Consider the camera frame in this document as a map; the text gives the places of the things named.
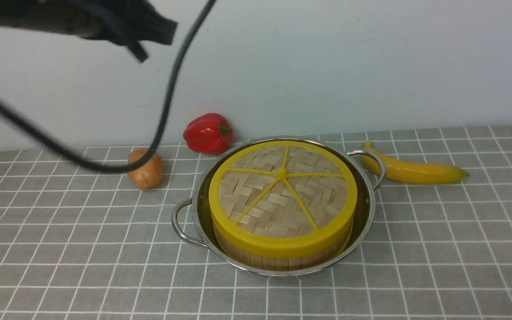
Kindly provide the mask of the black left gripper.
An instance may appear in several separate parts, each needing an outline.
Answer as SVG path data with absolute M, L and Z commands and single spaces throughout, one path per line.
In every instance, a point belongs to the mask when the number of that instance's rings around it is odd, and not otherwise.
M 0 0 L 0 27 L 110 42 L 141 63 L 141 42 L 171 45 L 177 25 L 146 0 Z

